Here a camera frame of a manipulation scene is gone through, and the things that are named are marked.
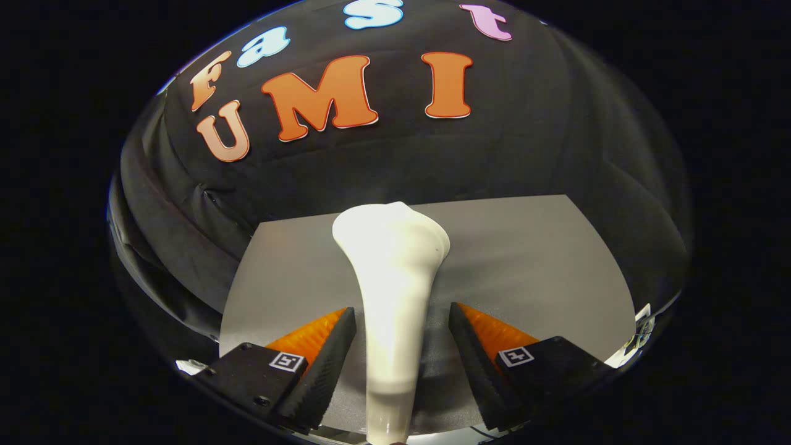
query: black fabric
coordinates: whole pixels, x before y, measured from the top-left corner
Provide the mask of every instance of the black fabric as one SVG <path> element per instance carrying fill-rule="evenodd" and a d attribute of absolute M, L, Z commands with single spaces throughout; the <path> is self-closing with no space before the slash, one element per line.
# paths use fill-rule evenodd
<path fill-rule="evenodd" d="M 691 211 L 679 151 L 645 98 L 606 63 L 552 27 L 501 2 L 509 42 L 484 36 L 458 2 L 410 2 L 403 19 L 352 30 L 347 2 L 307 1 L 250 24 L 198 57 L 142 118 L 123 153 L 123 187 L 163 265 L 222 312 L 239 259 L 265 221 L 408 204 L 566 194 L 618 261 L 636 308 L 662 307 L 683 286 Z M 253 37 L 286 26 L 289 45 L 239 68 Z M 214 95 L 197 111 L 190 80 L 224 51 Z M 421 55 L 472 58 L 471 115 L 437 120 L 424 110 L 431 69 Z M 365 127 L 278 140 L 267 80 L 293 72 L 314 88 L 327 64 L 366 55 L 365 87 L 380 119 Z M 162 96 L 166 95 L 164 108 Z M 247 156 L 217 160 L 195 130 L 232 100 L 249 135 Z M 332 108 L 328 119 L 335 116 Z M 221 139 L 233 143 L 225 120 Z"/>
<path fill-rule="evenodd" d="M 124 144 L 120 168 L 123 190 L 135 222 L 162 264 L 193 295 L 222 313 L 239 258 L 207 238 L 165 191 L 161 178 L 167 177 L 168 184 L 187 184 L 183 171 L 174 167 L 163 175 L 154 169 L 172 159 L 157 117 L 163 99 L 158 97 L 144 111 Z"/>
<path fill-rule="evenodd" d="M 132 293 L 127 300 L 151 298 L 170 316 L 207 337 L 220 337 L 221 315 L 197 299 L 161 265 L 131 217 L 118 177 L 113 177 L 108 197 L 108 226 L 113 258 L 145 292 Z"/>

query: white ceramic vase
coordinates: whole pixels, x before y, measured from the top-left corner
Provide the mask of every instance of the white ceramic vase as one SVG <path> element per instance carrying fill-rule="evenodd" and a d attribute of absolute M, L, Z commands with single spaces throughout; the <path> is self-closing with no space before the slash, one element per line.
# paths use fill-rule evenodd
<path fill-rule="evenodd" d="M 429 295 L 450 239 L 402 202 L 352 207 L 335 219 L 332 236 L 362 293 L 366 439 L 372 445 L 406 442 Z"/>

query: black bracket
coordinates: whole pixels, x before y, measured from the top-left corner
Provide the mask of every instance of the black bracket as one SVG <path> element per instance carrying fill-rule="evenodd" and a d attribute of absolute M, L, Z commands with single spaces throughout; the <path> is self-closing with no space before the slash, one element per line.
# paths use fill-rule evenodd
<path fill-rule="evenodd" d="M 243 343 L 193 378 L 221 399 L 272 423 L 274 410 L 307 367 L 305 357 Z"/>
<path fill-rule="evenodd" d="M 315 363 L 243 343 L 193 378 L 216 397 L 273 426 L 307 434 L 330 405 L 357 322 L 346 308 L 324 341 Z"/>
<path fill-rule="evenodd" d="M 615 375 L 612 367 L 563 337 L 500 351 L 492 363 L 456 304 L 449 328 L 489 429 L 504 431 L 538 420 Z"/>

